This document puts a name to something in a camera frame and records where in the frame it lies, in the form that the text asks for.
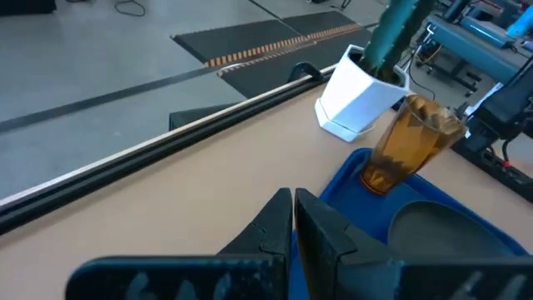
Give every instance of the amber cup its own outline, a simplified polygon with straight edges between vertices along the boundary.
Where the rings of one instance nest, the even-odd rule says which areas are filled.
[[[465,125],[448,109],[419,95],[406,98],[372,149],[361,172],[363,185],[386,194],[465,134]]]

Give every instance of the gray floor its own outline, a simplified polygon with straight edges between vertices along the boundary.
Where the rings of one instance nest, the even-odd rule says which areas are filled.
[[[452,53],[447,53],[446,50],[441,51],[443,52],[443,54],[441,54],[436,59],[436,63],[438,63],[439,66],[451,70],[455,66],[455,64],[458,63],[459,59]],[[437,102],[451,107],[458,107],[463,102],[468,102],[470,104],[476,103],[494,86],[494,84],[496,84],[491,78],[489,78],[485,74],[477,71],[472,66],[467,66],[460,73],[460,76],[466,78],[466,71],[471,71],[472,73],[479,75],[482,79],[477,85],[477,92],[475,92],[469,97],[465,97],[466,92],[468,92],[465,87],[461,86],[455,81],[452,81],[448,77],[443,76],[437,71],[432,72],[430,75],[427,75],[426,71],[428,71],[427,66],[422,66],[418,68],[413,65],[411,67],[411,77],[414,78],[415,81],[423,87],[430,88],[435,93]],[[416,85],[412,80],[410,88],[415,93],[419,93],[428,98],[432,97],[430,92]]]
[[[0,122],[201,68],[172,34],[273,18],[246,0],[140,1],[147,8],[140,18],[116,13],[113,0],[57,0],[51,15],[0,17]],[[282,18],[330,11],[341,2],[256,1]],[[367,25],[377,22],[385,5],[386,0],[353,0],[344,13]],[[412,71],[439,102],[465,101],[464,88]],[[168,113],[243,99],[209,74],[0,133],[0,198],[166,132]]]

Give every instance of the robotic equipment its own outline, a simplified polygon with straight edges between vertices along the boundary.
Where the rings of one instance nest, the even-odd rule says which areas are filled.
[[[468,89],[467,97],[477,91],[476,84],[481,78],[468,72],[467,77],[460,77],[466,64],[474,66],[499,83],[508,83],[531,53],[522,48],[519,39],[510,37],[505,28],[498,25],[511,22],[518,9],[517,3],[510,0],[504,2],[501,6],[505,9],[500,8],[499,15],[491,15],[488,19],[482,17],[481,12],[469,11],[469,0],[455,0],[442,17],[430,16],[427,34],[431,35],[431,39],[423,45],[417,66],[425,64],[429,67],[429,73],[436,70],[456,81]],[[525,24],[529,19],[527,15],[528,12],[524,13],[516,24]],[[522,25],[515,27],[524,30]],[[451,70],[440,66],[434,59],[440,47],[460,58]]]
[[[531,57],[515,78],[490,95],[470,117],[467,126],[471,136],[466,146],[480,152],[490,147],[496,139],[507,145],[520,134],[529,121],[533,121],[533,67]]]

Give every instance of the tan tabletop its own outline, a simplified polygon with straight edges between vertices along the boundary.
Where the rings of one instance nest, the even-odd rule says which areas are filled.
[[[0,299],[61,299],[74,268],[118,254],[216,253],[280,187],[315,194],[356,148],[318,127],[322,87],[0,237]],[[533,208],[451,150],[420,174],[533,251]]]

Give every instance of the white container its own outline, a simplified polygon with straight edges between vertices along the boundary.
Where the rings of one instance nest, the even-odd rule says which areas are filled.
[[[320,126],[347,142],[363,134],[409,92],[408,76],[398,66],[394,72],[400,78],[401,86],[375,79],[361,70],[350,59],[350,54],[362,52],[361,47],[348,47],[315,104]]]

